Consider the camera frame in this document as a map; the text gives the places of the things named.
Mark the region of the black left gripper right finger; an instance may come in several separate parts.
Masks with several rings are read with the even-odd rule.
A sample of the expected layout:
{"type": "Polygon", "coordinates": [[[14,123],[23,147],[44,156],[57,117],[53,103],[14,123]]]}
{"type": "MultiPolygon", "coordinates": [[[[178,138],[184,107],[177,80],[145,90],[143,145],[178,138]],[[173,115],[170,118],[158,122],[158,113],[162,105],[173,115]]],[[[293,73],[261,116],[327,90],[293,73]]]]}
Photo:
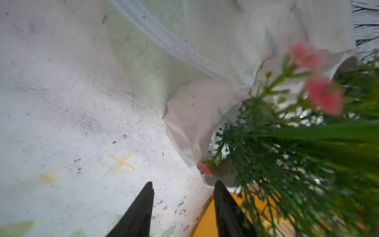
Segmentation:
{"type": "Polygon", "coordinates": [[[221,181],[214,186],[214,201],[218,235],[220,237],[257,237],[255,227],[249,222],[232,195],[221,181]]]}

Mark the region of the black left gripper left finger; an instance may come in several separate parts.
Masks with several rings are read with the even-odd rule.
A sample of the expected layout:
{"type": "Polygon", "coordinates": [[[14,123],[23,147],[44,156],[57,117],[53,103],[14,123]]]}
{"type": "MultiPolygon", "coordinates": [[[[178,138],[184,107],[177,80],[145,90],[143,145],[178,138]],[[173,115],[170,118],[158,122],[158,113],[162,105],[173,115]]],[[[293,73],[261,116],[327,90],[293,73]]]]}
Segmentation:
{"type": "Polygon", "coordinates": [[[154,195],[153,183],[147,182],[106,237],[149,237],[154,195]]]}

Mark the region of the pink flower white pot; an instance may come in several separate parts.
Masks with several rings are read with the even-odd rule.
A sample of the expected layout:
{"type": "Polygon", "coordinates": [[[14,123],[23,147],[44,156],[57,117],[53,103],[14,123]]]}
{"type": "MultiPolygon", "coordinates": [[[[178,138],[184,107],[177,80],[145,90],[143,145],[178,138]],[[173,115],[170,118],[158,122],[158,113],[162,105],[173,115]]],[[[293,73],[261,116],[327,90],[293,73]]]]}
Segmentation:
{"type": "Polygon", "coordinates": [[[354,49],[298,42],[264,63],[252,87],[213,79],[179,87],[163,119],[207,186],[221,181],[245,195],[240,208],[258,237],[279,237],[274,209],[295,237],[378,236],[377,51],[361,60],[354,49]]]}

